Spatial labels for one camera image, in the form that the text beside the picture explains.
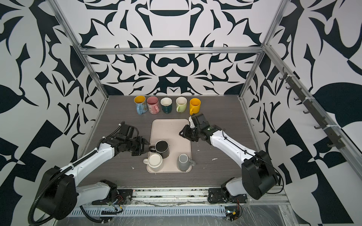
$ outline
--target white mug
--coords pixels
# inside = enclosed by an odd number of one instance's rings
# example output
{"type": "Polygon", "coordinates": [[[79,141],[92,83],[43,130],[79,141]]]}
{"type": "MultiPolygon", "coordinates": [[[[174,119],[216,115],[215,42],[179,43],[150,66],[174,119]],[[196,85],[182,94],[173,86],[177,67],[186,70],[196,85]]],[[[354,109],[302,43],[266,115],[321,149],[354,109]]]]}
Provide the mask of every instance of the white mug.
{"type": "Polygon", "coordinates": [[[159,153],[154,153],[150,155],[148,158],[145,158],[143,160],[143,163],[147,164],[155,172],[160,171],[164,164],[162,156],[159,153]]]}

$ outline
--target wall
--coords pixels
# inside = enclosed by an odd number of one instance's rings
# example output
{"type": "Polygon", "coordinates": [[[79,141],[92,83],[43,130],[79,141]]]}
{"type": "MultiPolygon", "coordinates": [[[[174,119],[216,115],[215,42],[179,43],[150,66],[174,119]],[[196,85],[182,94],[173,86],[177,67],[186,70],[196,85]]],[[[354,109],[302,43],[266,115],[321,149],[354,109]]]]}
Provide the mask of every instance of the wall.
{"type": "MultiPolygon", "coordinates": [[[[58,3],[85,48],[245,47],[264,41],[280,0],[58,3]]],[[[253,55],[113,55],[92,62],[110,95],[239,94],[253,55]]]]}
{"type": "Polygon", "coordinates": [[[77,159],[104,99],[44,0],[0,0],[0,32],[1,225],[27,225],[44,172],[77,159]]]}
{"type": "MultiPolygon", "coordinates": [[[[328,114],[361,147],[360,1],[292,0],[271,42],[328,114]]],[[[245,93],[262,150],[285,180],[300,223],[362,225],[362,181],[265,56],[245,93]]]]}

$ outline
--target light green mug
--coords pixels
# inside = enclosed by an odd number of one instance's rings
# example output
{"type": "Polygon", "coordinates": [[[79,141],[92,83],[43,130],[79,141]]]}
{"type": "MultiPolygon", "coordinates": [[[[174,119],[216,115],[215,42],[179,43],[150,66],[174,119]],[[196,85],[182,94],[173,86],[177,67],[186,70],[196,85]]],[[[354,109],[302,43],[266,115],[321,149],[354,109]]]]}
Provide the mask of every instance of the light green mug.
{"type": "Polygon", "coordinates": [[[187,99],[185,97],[178,97],[176,99],[176,111],[184,112],[187,107],[187,99]]]}

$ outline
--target tray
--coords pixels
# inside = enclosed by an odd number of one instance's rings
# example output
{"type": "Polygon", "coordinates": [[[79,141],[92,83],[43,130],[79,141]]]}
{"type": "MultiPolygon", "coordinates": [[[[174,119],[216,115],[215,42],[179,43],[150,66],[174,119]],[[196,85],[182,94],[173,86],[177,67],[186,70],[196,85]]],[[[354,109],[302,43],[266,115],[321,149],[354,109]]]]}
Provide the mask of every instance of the tray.
{"type": "Polygon", "coordinates": [[[177,160],[181,154],[186,154],[191,158],[191,142],[179,135],[186,124],[190,124],[187,119],[156,119],[152,122],[151,145],[155,145],[159,140],[167,141],[170,149],[170,155],[164,158],[163,168],[155,172],[147,165],[147,171],[150,173],[162,172],[182,172],[177,167],[177,160]]]}

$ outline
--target gray mug handle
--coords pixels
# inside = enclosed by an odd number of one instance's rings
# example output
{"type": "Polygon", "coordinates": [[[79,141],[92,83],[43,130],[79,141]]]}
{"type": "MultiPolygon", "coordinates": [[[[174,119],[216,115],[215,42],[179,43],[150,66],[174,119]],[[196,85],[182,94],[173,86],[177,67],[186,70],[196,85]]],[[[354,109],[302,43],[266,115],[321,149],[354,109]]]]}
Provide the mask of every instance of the gray mug handle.
{"type": "Polygon", "coordinates": [[[196,162],[190,159],[190,165],[196,166],[196,162]]]}

